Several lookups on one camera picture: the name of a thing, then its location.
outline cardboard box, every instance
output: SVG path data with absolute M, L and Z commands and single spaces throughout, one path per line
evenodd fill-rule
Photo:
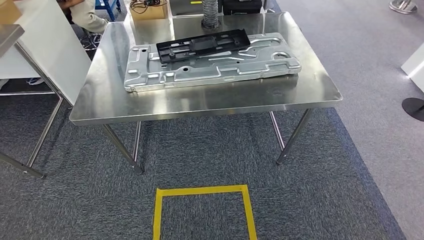
M 166 0 L 160 0 L 158 6 L 147 6 L 147 8 L 137 7 L 144 6 L 140 1 L 131 0 L 131 3 L 129 11 L 134 21 L 168 18 L 168 2 Z
M 0 0 L 0 24 L 14 24 L 21 16 L 13 0 Z

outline gray concrete floor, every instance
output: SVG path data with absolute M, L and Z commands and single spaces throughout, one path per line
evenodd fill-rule
M 339 87 L 336 109 L 405 236 L 422 240 L 424 122 L 401 103 L 424 94 L 400 66 L 424 42 L 424 1 L 414 15 L 387 0 L 277 1 Z

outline blue chair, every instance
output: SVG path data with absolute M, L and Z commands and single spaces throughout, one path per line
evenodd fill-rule
M 116 9 L 118 9 L 118 12 L 121 12 L 121 3 L 119 2 L 119 0 L 111 0 L 111 3 L 109 3 L 109 0 L 95 0 L 95 9 L 106 10 L 109 14 L 111 22 L 115 22 L 115 16 L 113 11 L 115 5 Z

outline metal plate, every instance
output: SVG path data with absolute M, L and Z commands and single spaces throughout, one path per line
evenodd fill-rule
M 162 64 L 154 44 L 131 48 L 124 87 L 128 92 L 221 84 L 301 71 L 279 33 L 250 35 L 250 47 Z

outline person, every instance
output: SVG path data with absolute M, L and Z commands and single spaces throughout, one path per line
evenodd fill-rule
M 57 0 L 62 11 L 70 11 L 72 22 L 89 32 L 102 34 L 108 21 L 95 14 L 96 0 Z

